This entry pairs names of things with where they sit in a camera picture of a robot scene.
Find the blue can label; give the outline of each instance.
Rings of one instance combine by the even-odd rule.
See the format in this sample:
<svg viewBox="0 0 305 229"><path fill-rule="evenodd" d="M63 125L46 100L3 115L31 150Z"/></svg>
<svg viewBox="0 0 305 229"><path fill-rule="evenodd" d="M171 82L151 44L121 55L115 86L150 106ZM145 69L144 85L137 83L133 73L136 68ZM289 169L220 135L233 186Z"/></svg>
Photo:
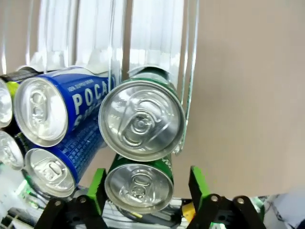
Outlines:
<svg viewBox="0 0 305 229"><path fill-rule="evenodd" d="M71 67L40 77L54 84L62 94L68 112L67 133L74 130L99 107L108 93L108 73L97 76L87 69Z"/></svg>
<svg viewBox="0 0 305 229"><path fill-rule="evenodd" d="M61 159L78 183L104 140L99 131L96 112L56 146L44 148Z"/></svg>

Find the can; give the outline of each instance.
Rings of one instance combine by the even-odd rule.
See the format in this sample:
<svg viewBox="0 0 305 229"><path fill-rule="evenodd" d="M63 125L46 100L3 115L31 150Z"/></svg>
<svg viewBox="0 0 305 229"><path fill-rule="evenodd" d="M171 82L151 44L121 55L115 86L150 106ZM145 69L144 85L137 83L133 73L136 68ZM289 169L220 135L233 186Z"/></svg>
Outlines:
<svg viewBox="0 0 305 229"><path fill-rule="evenodd" d="M105 191L110 201L126 211L149 214L165 208L173 197L171 157L144 163L117 154Z"/></svg>
<svg viewBox="0 0 305 229"><path fill-rule="evenodd" d="M14 100L15 118L33 143L55 146L100 106L107 93L108 73L97 76L71 67L43 74L20 84Z"/></svg>
<svg viewBox="0 0 305 229"><path fill-rule="evenodd" d="M14 170L21 170L23 157L33 146L23 133L9 135L0 130L0 161Z"/></svg>
<svg viewBox="0 0 305 229"><path fill-rule="evenodd" d="M0 76L0 128L7 127L13 120L13 98L19 84L40 74L30 67Z"/></svg>
<svg viewBox="0 0 305 229"><path fill-rule="evenodd" d="M100 107L99 126L118 154L134 161L152 161L170 154L180 144L185 115L165 70L134 70L129 80L114 88Z"/></svg>
<svg viewBox="0 0 305 229"><path fill-rule="evenodd" d="M26 153L24 170L42 193L64 198L74 192L103 144L97 124L97 115L90 116L58 145L35 146Z"/></svg>

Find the white lettering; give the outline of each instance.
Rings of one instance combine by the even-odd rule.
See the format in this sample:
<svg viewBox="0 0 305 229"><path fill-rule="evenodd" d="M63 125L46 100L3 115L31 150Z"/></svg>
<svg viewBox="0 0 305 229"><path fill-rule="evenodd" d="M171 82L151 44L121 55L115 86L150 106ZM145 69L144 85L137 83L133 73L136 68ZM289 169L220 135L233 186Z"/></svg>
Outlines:
<svg viewBox="0 0 305 229"><path fill-rule="evenodd" d="M72 96L74 101L75 113L78 115L80 113L80 105L82 104L82 97L80 94L74 94Z"/></svg>
<svg viewBox="0 0 305 229"><path fill-rule="evenodd" d="M108 87L108 85L103 81L102 82L102 86L103 86L103 94L102 95L107 94L107 87Z"/></svg>
<svg viewBox="0 0 305 229"><path fill-rule="evenodd" d="M98 88L101 88L98 84L94 85L94 91L95 91L95 98L96 99L100 99L102 94L101 93L98 93L97 89Z"/></svg>
<svg viewBox="0 0 305 229"><path fill-rule="evenodd" d="M87 106L90 106L93 103L93 93L89 88L85 89L85 99Z"/></svg>
<svg viewBox="0 0 305 229"><path fill-rule="evenodd" d="M78 126L78 124L81 122L81 118L82 118L82 115L78 116L78 117L75 119L74 127L77 127L77 126Z"/></svg>

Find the beige background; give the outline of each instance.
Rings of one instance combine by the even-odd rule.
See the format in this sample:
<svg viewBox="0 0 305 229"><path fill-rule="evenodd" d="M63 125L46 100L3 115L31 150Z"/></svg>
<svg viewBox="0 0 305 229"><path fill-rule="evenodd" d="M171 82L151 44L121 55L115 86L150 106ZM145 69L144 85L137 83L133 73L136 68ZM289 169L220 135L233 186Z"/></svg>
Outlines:
<svg viewBox="0 0 305 229"><path fill-rule="evenodd" d="M10 14L8 71L25 61L28 2L12 2L19 7ZM202 169L212 192L228 197L305 183L304 73L303 0L201 0L187 141L173 158L175 195L190 196L191 165ZM81 184L113 157L108 148L98 152Z"/></svg>

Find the can rim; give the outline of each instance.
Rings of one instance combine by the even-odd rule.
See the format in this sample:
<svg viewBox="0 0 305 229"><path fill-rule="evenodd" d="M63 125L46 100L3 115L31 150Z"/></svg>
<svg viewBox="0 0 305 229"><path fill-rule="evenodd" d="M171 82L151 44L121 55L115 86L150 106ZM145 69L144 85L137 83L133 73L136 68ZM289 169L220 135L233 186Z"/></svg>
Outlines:
<svg viewBox="0 0 305 229"><path fill-rule="evenodd" d="M54 197L60 197L60 198L65 198L65 197L69 197L73 194L73 192L75 191L76 188L76 181L75 178L72 175L72 172L70 171L69 167L67 166L66 163L64 163L63 160L61 160L59 157L55 156L58 160L60 160L66 167L67 170L71 173L71 177L73 179L73 188L70 188L67 192L59 192L59 191L55 191L49 187L47 187L43 181L41 181L37 176L33 175L35 174L33 168L31 167L31 162L30 162L30 154L35 151L35 150L42 150L45 153L51 154L53 156L55 156L54 154L52 154L50 151L46 150L46 149L41 149L41 148L33 148L30 149L24 157L24 170L27 172L27 174L30 176L31 181L37 186L37 188L41 189L40 191L42 193L46 193L50 196L54 196Z"/></svg>
<svg viewBox="0 0 305 229"><path fill-rule="evenodd" d="M68 117L68 111L67 111L67 106L65 104L65 100L63 99L62 94L60 93L60 91L56 88L56 86L54 86L50 81L48 81L47 79L44 79L42 77L32 77L29 79L26 79L24 81L22 81L22 83L19 85L18 90L16 91L15 94L15 98L14 98L14 103L13 103L13 110L16 111L17 107L19 107L17 98L20 96L19 94L21 93L21 90L23 89L24 85L26 85L26 83L29 83L30 81L34 81L34 80L41 80L44 83L47 83L48 86L50 86L52 89L55 90L55 92L58 94L58 96L61 98L63 104L64 104L64 108L65 108L65 113L66 113L66 117L67 117L67 122L65 124L65 128L64 131L62 133L62 136L55 139L55 140L44 140L39 138L38 136L34 135L30 129L26 126L25 121L23 120L20 112L14 112L14 116L17 122L17 125L19 126L20 130L23 132L23 134L33 143L35 143L38 146L42 146L42 147L51 147L51 146L55 146L57 145L59 142L62 141L62 139L66 136L67 131L68 131L68 122L69 122L69 117Z"/></svg>
<svg viewBox="0 0 305 229"><path fill-rule="evenodd" d="M148 207L148 208L141 208L141 207L132 207L132 206L129 206L130 208L127 208L126 207L126 203L124 203L120 198L118 198L114 192L112 192L112 190L110 189L110 179L112 178L113 174L115 171L117 171L118 169L120 168L123 168L123 167L128 167L130 165L137 165L137 166L147 166L147 167L150 167L150 168L153 168L155 170L157 170L158 172L160 172L161 174L165 175L165 177L167 178L168 182L169 182L169 187L170 187L170 194L168 195L167 199L161 201L160 203L158 203L157 205L155 206L152 206L152 207ZM164 209L166 206L168 206L168 204L170 203L170 201L172 200L173 198L173 181L170 179L170 177L164 173L162 170L156 168L156 167L153 167L151 165L144 165L144 164L139 164L139 163L132 163L132 164L125 164L125 165L120 165L116 168L114 168L112 171L110 171L105 179L105 192L106 192L106 195L107 197L116 205L118 206L119 208L122 208L126 211L130 211L130 212L137 212L137 213L140 213L140 214L150 214L150 213L154 213L154 212L157 212L157 211L160 211L162 209Z"/></svg>
<svg viewBox="0 0 305 229"><path fill-rule="evenodd" d="M134 152L124 149L123 147L119 146L112 140L112 137L109 134L108 126L106 125L106 114L107 114L106 110L107 110L107 107L109 107L111 98L113 96L115 96L118 92L120 92L126 88L129 88L130 84L132 86L152 85L152 86L156 87L157 89L163 90L163 92L167 93L171 97L171 99L176 103L178 110L180 112L180 124L179 124L180 128L179 128L179 131L176 134L174 140L168 146L166 146L163 150L153 152L150 154L141 155L141 154L136 154ZM185 115L184 115L184 110L181 106L179 99L171 90L158 84L157 82L143 80L143 79L134 79L134 80L130 80L130 81L120 84L119 86L115 87L108 95L106 95L106 97L102 101L102 104L101 104L100 110L99 110L99 128L100 128L100 132L101 132L101 135L102 135L104 141L116 153L118 153L119 155L121 155L127 159L133 160L133 161L148 162L148 161L154 161L154 160L158 160L158 159L165 157L166 155L173 152L175 150L175 148L180 144L180 142L183 138L183 133L184 133L184 129L185 129Z"/></svg>
<svg viewBox="0 0 305 229"><path fill-rule="evenodd" d="M10 140L16 144L16 146L17 146L18 149L19 149L19 154L20 154L20 156L21 156L21 158L22 158L22 163L21 163L22 166L16 166L16 165L14 165L14 164L5 163L5 162L3 162L3 163L4 163L5 165L11 167L12 169L16 170L16 171L22 170L23 167L24 167L24 158L23 158L22 152L21 152L21 150L20 150L20 148L19 148L19 145L17 144L17 142L15 141L15 139L14 139L10 134L8 134L7 132L5 132L5 131L3 131L3 130L0 130L0 133L4 133L4 134L6 135L6 137L10 138Z"/></svg>
<svg viewBox="0 0 305 229"><path fill-rule="evenodd" d="M13 101L12 101L12 98L11 98L11 94L10 94L9 88L7 87L7 85L6 85L6 83L4 82L3 79L0 79L0 84L2 84L4 86L4 89L6 89L8 91L8 93L10 95L10 104L11 104L11 107L12 107L12 115L10 117L10 120L7 121L7 122L1 122L0 121L0 128L4 128L4 127L7 127L11 123L11 121L13 119Z"/></svg>

